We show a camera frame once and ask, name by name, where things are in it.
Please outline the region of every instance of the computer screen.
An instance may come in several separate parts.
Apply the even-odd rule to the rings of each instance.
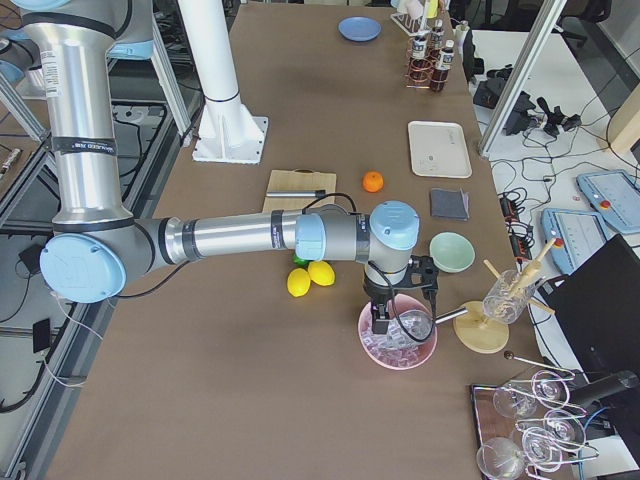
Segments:
[[[541,289],[590,381],[630,370],[640,376],[640,259],[621,235],[604,244],[553,291]],[[603,399],[640,463],[640,390]]]

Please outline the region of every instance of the pink bowl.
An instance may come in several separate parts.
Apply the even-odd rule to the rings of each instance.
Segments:
[[[396,308],[397,314],[400,315],[408,310],[422,310],[431,316],[431,309],[413,297],[408,295],[398,294],[396,295]],[[358,320],[358,336],[360,337],[360,343],[362,348],[367,352],[367,355],[376,362],[378,365],[382,365],[385,368],[391,370],[409,370],[417,366],[422,365],[429,360],[429,357],[436,349],[436,343],[438,341],[438,330],[434,327],[431,338],[425,343],[414,347],[407,347],[394,350],[393,357],[389,354],[390,351],[377,348],[375,345],[366,341],[363,336],[364,332],[371,331],[371,307],[367,303],[360,313],[360,319]]]

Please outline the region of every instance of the orange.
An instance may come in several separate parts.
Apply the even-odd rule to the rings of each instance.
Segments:
[[[362,177],[362,188],[367,192],[375,193],[382,190],[384,186],[384,178],[380,172],[371,170]]]

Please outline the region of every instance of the green bowl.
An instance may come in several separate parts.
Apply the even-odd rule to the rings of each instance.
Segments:
[[[453,232],[439,233],[431,239],[429,254],[443,272],[458,273],[471,266],[476,252],[471,242]]]

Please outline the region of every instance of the white desk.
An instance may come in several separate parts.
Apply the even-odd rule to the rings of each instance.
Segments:
[[[527,34],[520,32],[474,31],[473,36],[476,45],[476,56],[484,59],[485,70],[489,71],[503,68],[507,64],[515,64]],[[547,100],[549,108],[552,110],[556,105],[559,105],[566,115],[580,114],[583,125],[591,124],[603,116],[603,118],[586,128],[595,135],[605,137],[605,129],[609,120],[607,111],[597,98],[584,109],[587,102],[596,97],[596,92],[584,76],[560,35],[551,35],[549,38],[531,71],[529,79],[524,86],[524,91],[531,95],[533,103],[536,103],[536,99],[542,96]],[[493,111],[478,106],[475,107],[475,110],[481,129],[486,128]],[[540,129],[531,132],[529,138],[542,144],[552,140],[552,137]],[[594,172],[599,169],[589,164],[579,165],[580,162],[589,161],[602,168],[625,169],[631,173],[633,173],[633,169],[626,166],[609,150],[596,151],[606,147],[606,144],[583,130],[578,130],[577,133],[561,130],[557,141],[551,143],[548,148],[551,155],[554,156],[569,151],[572,155],[592,152],[588,155],[554,159],[553,167],[550,164],[534,161],[526,161],[524,164],[501,163],[501,159],[518,160],[527,156],[547,155],[545,149],[536,146],[533,141],[527,141],[526,144],[533,145],[536,148],[524,146],[523,140],[522,134],[506,136],[503,132],[493,144],[489,160],[494,164],[493,178],[498,192],[523,187],[527,190],[529,198],[544,202],[548,199],[547,188],[551,183],[531,180],[542,180],[545,175],[554,175],[565,168],[577,165],[576,168],[564,171],[556,177],[556,182],[551,187],[549,203],[538,208],[536,206],[540,202],[536,200],[530,200],[524,204],[526,210],[521,214],[520,218],[523,222],[531,223],[534,227],[536,243],[532,249],[532,254],[535,255],[539,252],[544,242],[540,226],[542,210],[545,208],[592,210],[588,201],[578,189],[575,178],[578,174]],[[631,153],[627,152],[626,154],[620,154],[620,156],[632,165],[636,164],[636,160]],[[640,235],[638,234],[629,235],[625,238],[631,245],[640,244]],[[560,274],[550,255],[547,256],[543,263],[543,275],[547,278]],[[541,310],[536,308],[532,310],[534,320],[540,321],[547,317]],[[539,335],[536,334],[538,346],[543,355],[548,356],[550,350],[552,356],[563,367],[580,369],[578,360],[573,355],[555,318],[544,322],[538,328],[548,345],[547,349],[540,340]],[[585,476],[595,477],[607,473],[612,474],[638,469],[638,465],[619,437],[609,437],[591,443],[600,449],[601,457],[596,461],[585,464]]]

